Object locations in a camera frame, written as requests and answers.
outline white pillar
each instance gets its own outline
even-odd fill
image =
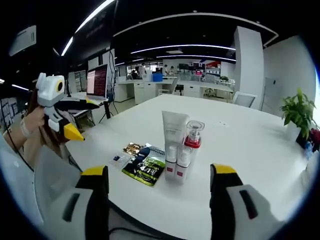
[[[235,91],[257,95],[252,108],[261,109],[264,88],[264,53],[260,32],[238,26],[234,33]]]

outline potted plant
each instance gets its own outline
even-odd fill
[[[225,81],[226,83],[229,82],[229,78],[228,78],[227,76],[221,76],[220,79],[221,79],[222,81]]]
[[[302,137],[307,140],[311,120],[313,119],[314,102],[309,100],[300,88],[297,89],[295,96],[288,96],[283,101],[284,106],[280,109],[283,111],[284,125],[287,125],[286,135],[288,139],[296,141],[299,133],[301,133]]]

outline cable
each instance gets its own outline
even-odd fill
[[[101,123],[101,121],[102,121],[102,119],[104,119],[105,115],[106,115],[106,114],[103,114],[103,116],[102,116],[102,118],[100,119],[99,123]]]
[[[137,234],[137,235],[140,235],[140,236],[145,236],[145,237],[152,238],[152,239],[162,239],[162,238],[157,237],[157,236],[152,236],[152,235],[145,234],[145,233],[142,233],[142,232],[134,231],[134,230],[131,230],[131,229],[125,228],[125,227],[114,227],[114,228],[112,228],[112,229],[109,231],[109,236],[110,236],[113,232],[118,231],[118,230],[123,230],[123,231],[126,231],[126,232],[130,232],[130,233]]]
[[[113,70],[115,71],[115,69],[116,69],[116,66],[115,66],[115,58],[114,58],[114,54],[112,53],[112,51],[110,50],[110,54],[109,54],[109,65],[111,65],[110,63],[111,63],[111,61],[110,61],[110,56],[112,56],[112,66],[113,66]],[[115,105],[115,96],[116,96],[116,93],[115,93],[115,86],[116,86],[116,74],[114,74],[114,79],[113,79],[113,106],[114,106],[114,109],[115,109],[115,111],[116,111],[116,114],[119,114],[119,112],[118,112],[118,109],[117,109],[117,107],[116,107],[116,105]]]
[[[28,166],[28,168],[34,172],[35,170],[27,163],[27,161],[24,159],[24,157],[21,155],[21,153],[19,152],[18,148],[16,147],[14,141],[12,140],[12,137],[10,135],[10,131],[9,131],[9,128],[7,126],[7,123],[6,123],[6,119],[5,119],[5,114],[4,114],[4,107],[2,106],[2,99],[0,99],[0,107],[1,107],[1,112],[2,112],[2,117],[3,117],[3,122],[4,122],[4,126],[5,126],[5,129],[6,129],[6,132],[7,134],[9,135],[9,138],[12,142],[12,145],[15,149],[15,151],[19,154],[19,156],[21,157],[22,161],[24,161],[24,163]]]

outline chair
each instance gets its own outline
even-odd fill
[[[232,103],[247,108],[251,108],[252,104],[254,103],[257,97],[258,96],[254,94],[237,91],[233,96]]]
[[[169,89],[159,89],[158,96],[162,94],[174,94],[179,78],[175,78]]]

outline computer monitor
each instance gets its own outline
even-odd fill
[[[189,65],[185,63],[179,63],[180,70],[189,70]]]
[[[156,68],[155,68],[155,72],[156,72],[157,74],[161,74],[161,73],[162,73],[162,67],[156,67]]]
[[[195,70],[204,70],[206,68],[205,65],[201,62],[194,62],[193,67]]]
[[[195,71],[196,70],[196,68],[194,66],[189,66],[188,69],[189,69],[189,71]]]
[[[107,98],[108,65],[98,66],[88,71],[86,94],[92,97]]]

